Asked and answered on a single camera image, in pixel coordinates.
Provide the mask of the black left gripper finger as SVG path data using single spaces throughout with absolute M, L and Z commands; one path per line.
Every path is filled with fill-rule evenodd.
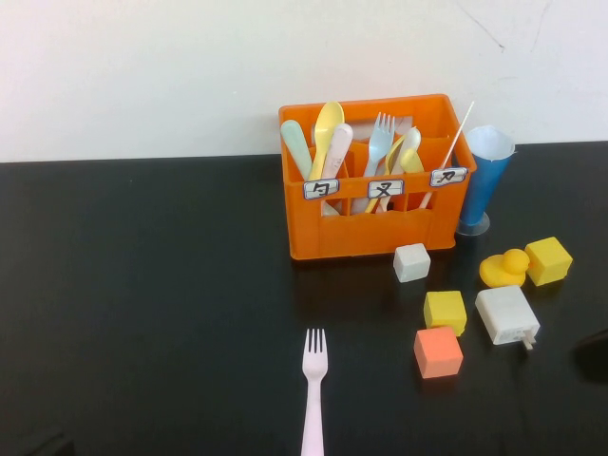
M 74 442 L 62 431 L 32 437 L 26 445 L 27 456 L 73 456 Z

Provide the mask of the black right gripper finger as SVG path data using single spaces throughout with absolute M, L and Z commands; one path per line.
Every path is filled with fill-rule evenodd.
M 607 331 L 587 336 L 573 349 L 573 359 L 579 374 L 587 381 L 607 382 Z

